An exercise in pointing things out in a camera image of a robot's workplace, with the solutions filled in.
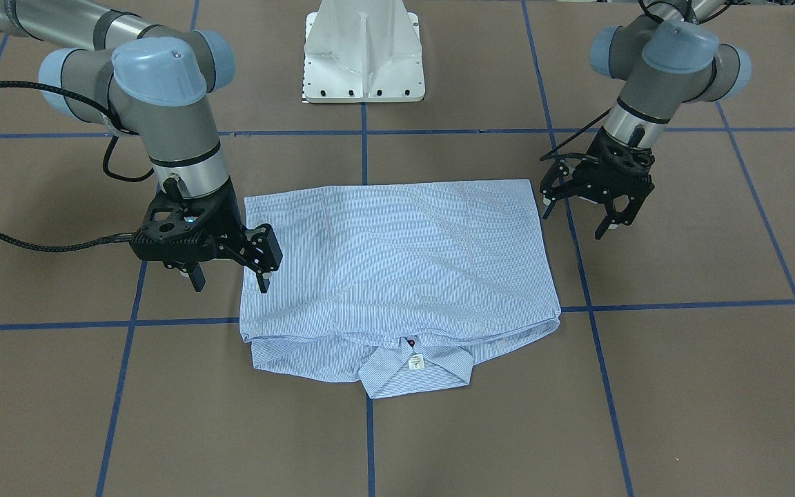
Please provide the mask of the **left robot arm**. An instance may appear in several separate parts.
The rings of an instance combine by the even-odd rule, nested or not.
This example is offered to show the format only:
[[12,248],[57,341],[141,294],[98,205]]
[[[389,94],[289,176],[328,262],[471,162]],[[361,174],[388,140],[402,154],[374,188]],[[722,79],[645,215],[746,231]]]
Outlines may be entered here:
[[641,1],[627,26],[607,26],[589,51],[593,70],[624,82],[615,104],[589,123],[596,135],[584,153],[558,146],[540,182],[549,216],[556,202],[578,197],[605,208],[594,236],[632,224],[650,192],[653,145],[687,103],[737,95],[753,74],[749,55],[706,28],[723,1]]

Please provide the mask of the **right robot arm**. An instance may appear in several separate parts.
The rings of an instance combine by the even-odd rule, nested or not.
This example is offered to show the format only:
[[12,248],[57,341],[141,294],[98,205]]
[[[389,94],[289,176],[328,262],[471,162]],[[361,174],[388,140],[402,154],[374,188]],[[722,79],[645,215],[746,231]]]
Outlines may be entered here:
[[0,88],[37,89],[63,115],[107,126],[105,159],[120,137],[137,136],[159,185],[132,233],[65,246],[1,232],[0,240],[47,253],[126,243],[139,259],[185,274],[196,291],[205,285],[201,263],[230,259],[267,292],[283,253],[269,224],[243,223],[207,98],[235,75],[221,35],[176,30],[92,1],[0,1],[0,32],[57,45],[37,81],[0,81]]

